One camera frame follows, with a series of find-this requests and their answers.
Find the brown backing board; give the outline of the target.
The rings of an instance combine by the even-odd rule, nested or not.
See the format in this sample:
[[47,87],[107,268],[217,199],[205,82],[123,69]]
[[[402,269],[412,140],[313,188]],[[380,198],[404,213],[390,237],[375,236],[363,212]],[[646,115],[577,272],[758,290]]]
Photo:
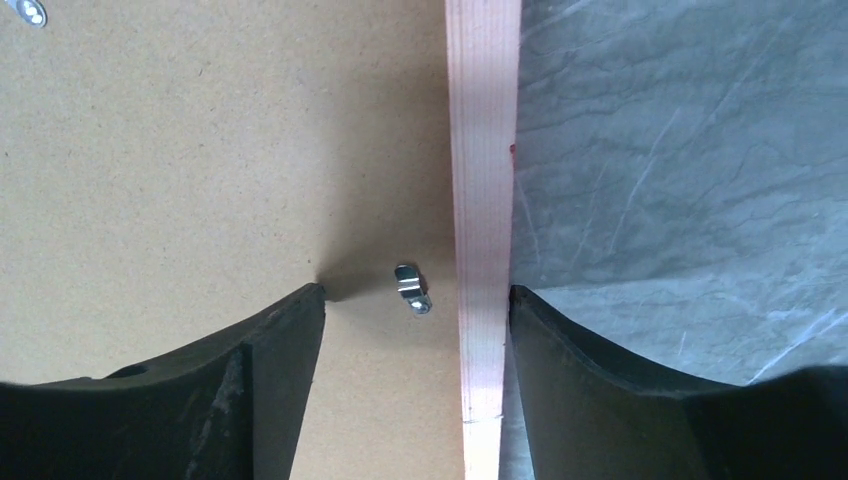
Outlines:
[[443,3],[45,8],[1,10],[2,378],[103,377],[316,281],[293,477],[462,478]]

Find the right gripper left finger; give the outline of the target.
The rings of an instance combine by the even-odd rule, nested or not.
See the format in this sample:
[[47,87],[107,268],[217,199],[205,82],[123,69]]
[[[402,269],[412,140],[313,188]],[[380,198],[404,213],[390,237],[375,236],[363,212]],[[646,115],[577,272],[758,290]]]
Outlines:
[[310,283],[102,378],[1,387],[5,479],[286,479],[325,326]]

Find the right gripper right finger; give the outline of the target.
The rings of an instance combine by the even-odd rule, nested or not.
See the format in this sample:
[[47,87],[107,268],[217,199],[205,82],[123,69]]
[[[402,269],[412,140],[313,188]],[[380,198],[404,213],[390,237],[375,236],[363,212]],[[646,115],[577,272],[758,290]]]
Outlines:
[[734,386],[642,357],[530,289],[509,327],[539,479],[843,479],[847,370]]

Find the orange wooden picture frame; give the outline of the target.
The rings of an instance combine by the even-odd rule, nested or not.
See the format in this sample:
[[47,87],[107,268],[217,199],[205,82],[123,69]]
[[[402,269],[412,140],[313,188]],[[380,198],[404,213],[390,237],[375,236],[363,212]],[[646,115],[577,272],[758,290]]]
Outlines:
[[445,4],[465,478],[499,475],[521,4]]

